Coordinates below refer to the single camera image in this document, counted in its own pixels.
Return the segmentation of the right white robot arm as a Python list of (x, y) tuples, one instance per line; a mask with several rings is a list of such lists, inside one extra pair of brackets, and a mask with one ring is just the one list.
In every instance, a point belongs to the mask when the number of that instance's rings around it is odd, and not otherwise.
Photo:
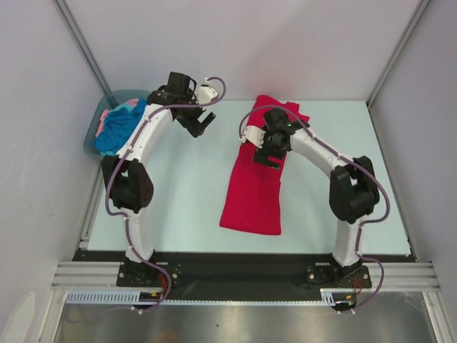
[(371, 160), (362, 156), (350, 158), (337, 151), (313, 132), (308, 123), (290, 119), (293, 112), (279, 106), (265, 106), (265, 124), (248, 125), (240, 139), (253, 144), (253, 161), (272, 169), (293, 151), (321, 170), (329, 179), (328, 203), (337, 218), (333, 259), (338, 263), (329, 269), (330, 280), (345, 287), (355, 278), (352, 265), (360, 260), (361, 227), (379, 203), (379, 188)]

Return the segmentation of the red t shirt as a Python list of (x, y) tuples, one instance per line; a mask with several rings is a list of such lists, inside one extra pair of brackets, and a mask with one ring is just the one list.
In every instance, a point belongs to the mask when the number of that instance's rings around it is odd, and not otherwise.
[(281, 234), (280, 190), (285, 159), (273, 169), (253, 161), (256, 147), (240, 145), (231, 172), (220, 226), (240, 232), (278, 236)]

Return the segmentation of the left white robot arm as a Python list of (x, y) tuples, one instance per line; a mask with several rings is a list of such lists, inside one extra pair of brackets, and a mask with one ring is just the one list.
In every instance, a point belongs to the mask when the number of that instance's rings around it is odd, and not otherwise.
[(106, 212), (124, 221), (126, 258), (137, 263), (132, 275), (144, 286), (153, 284), (158, 276), (157, 267), (149, 263), (154, 244), (146, 227), (146, 209), (153, 198), (154, 185), (147, 164), (159, 139), (174, 122), (193, 138), (204, 133), (216, 117), (206, 107), (218, 103), (226, 94), (217, 91), (213, 81), (223, 80), (210, 76), (197, 84), (186, 74), (171, 72), (165, 85), (135, 107), (139, 121), (126, 141), (102, 159)]

